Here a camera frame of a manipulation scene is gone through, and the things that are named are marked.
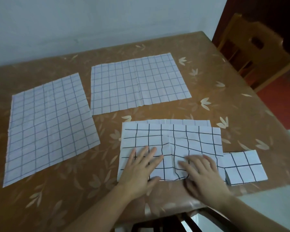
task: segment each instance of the hand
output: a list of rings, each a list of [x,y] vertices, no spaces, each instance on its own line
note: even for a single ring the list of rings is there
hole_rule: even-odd
[[[186,159],[190,160],[198,169],[197,172],[185,161],[178,162],[195,182],[195,184],[190,184],[189,190],[202,203],[220,211],[228,203],[232,194],[221,179],[215,161],[206,155],[186,156]]]
[[[157,148],[152,148],[149,154],[144,157],[148,151],[148,146],[145,146],[134,162],[135,149],[131,152],[128,162],[122,172],[117,186],[123,186],[125,192],[128,194],[130,200],[136,199],[154,187],[156,183],[161,179],[160,177],[154,177],[148,182],[149,175],[162,161],[163,155],[155,158],[155,160],[148,165],[150,160],[155,155]]]

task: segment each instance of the grid-patterned cloth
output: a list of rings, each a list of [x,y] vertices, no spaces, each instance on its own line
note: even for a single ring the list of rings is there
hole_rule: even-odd
[[[12,96],[3,187],[98,144],[78,73]]]
[[[267,175],[255,150],[224,153],[226,180],[230,185],[267,180]]]
[[[155,120],[141,120],[130,121],[134,123],[146,123],[146,124],[175,124],[175,125],[195,125],[195,126],[208,126],[211,127],[210,120],[178,120],[178,119],[155,119]]]
[[[170,53],[93,66],[91,94],[93,115],[191,98]]]
[[[120,179],[132,149],[135,147],[139,152],[146,145],[150,149],[157,148],[155,157],[164,155],[150,177],[159,176],[165,181],[187,177],[186,171],[177,162],[188,155],[208,155],[216,160],[218,168],[223,166],[220,128],[125,122],[122,125],[117,179]]]

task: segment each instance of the table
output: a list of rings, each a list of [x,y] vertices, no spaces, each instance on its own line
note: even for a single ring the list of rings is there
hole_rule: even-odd
[[[79,73],[90,102],[91,67],[170,52],[192,98],[94,116],[101,144],[2,188],[11,96]],[[211,104],[202,106],[209,98]],[[115,184],[124,121],[210,120],[222,128],[224,152],[256,149],[268,181],[231,187],[235,195],[290,185],[290,135],[203,32],[108,47],[0,67],[0,231],[61,230]],[[181,181],[160,182],[131,202],[118,223],[140,222],[202,207]]]

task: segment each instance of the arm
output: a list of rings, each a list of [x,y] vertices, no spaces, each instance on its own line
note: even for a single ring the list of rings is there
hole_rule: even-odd
[[[163,156],[157,157],[150,165],[148,163],[153,158],[156,148],[143,158],[148,151],[144,147],[133,162],[135,149],[131,152],[127,165],[120,177],[119,183],[103,199],[82,214],[64,232],[109,232],[128,203],[144,195],[148,190],[159,182],[160,178],[155,177],[147,181],[151,172],[162,161]]]
[[[196,171],[185,161],[179,162],[197,186],[190,184],[189,190],[202,203],[225,215],[241,231],[289,231],[233,196],[221,179],[213,159],[205,155],[187,156],[187,159],[198,169]]]

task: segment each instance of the forearm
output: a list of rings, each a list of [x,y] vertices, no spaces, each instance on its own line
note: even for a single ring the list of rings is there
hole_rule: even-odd
[[[125,189],[116,186],[103,199],[72,222],[64,232],[109,232],[129,202]]]
[[[231,196],[220,212],[243,232],[289,231],[234,196]]]

